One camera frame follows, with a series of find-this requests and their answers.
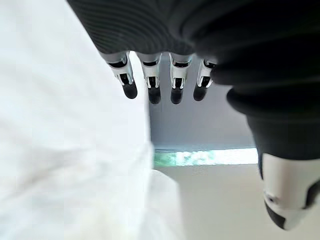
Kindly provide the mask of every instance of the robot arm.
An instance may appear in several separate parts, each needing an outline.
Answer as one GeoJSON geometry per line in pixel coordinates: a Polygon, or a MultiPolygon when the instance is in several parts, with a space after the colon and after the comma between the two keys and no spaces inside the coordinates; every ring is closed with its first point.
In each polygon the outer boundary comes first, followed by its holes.
{"type": "MultiPolygon", "coordinates": [[[[246,115],[252,131],[271,219],[289,230],[312,209],[320,185],[317,1],[68,2],[129,98],[137,90],[122,51],[172,53],[174,104],[181,102],[194,52],[215,64],[210,76],[210,67],[200,67],[194,98],[204,98],[211,80],[232,86],[227,99],[246,115]]],[[[147,86],[155,90],[156,67],[147,67],[142,66],[147,86]]]]}

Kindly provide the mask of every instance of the white cloth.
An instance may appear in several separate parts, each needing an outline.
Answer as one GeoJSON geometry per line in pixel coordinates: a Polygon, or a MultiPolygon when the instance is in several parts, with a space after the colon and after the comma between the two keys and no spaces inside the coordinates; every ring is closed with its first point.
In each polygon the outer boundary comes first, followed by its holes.
{"type": "Polygon", "coordinates": [[[1,1],[1,240],[184,239],[130,58],[134,100],[65,1],[1,1]]]}

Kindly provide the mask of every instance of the white surface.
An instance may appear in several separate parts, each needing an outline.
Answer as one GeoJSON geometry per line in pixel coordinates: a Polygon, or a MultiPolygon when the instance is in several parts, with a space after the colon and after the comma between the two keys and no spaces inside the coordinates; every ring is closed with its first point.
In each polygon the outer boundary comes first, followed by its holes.
{"type": "Polygon", "coordinates": [[[137,56],[130,100],[66,1],[2,1],[0,36],[0,239],[183,239],[137,56]]]}
{"type": "Polygon", "coordinates": [[[160,169],[180,184],[188,240],[319,240],[320,206],[292,231],[270,219],[258,166],[160,169]]]}

